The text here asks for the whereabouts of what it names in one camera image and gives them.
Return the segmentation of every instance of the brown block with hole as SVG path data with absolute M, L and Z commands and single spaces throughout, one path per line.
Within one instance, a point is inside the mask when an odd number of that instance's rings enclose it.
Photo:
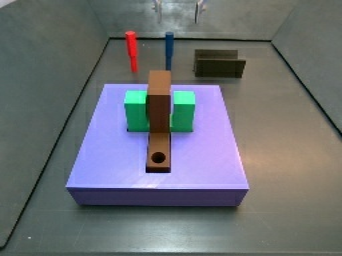
M 171 135 L 150 133 L 146 172 L 171 172 Z
M 150 71 L 147 89 L 147 116 L 150 132 L 170 132 L 171 72 Z
M 171 72 L 150 71 L 146 112 L 150 121 L 146 172 L 171 172 Z

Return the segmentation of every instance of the green block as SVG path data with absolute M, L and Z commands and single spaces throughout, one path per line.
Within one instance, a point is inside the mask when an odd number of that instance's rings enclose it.
M 148 132 L 146 97 L 147 91 L 125 92 L 124 110 L 128 132 Z
M 171 115 L 171 131 L 192 132 L 194 131 L 194 114 L 195 114 L 195 93 L 190 91 L 174 92 L 174 113 Z

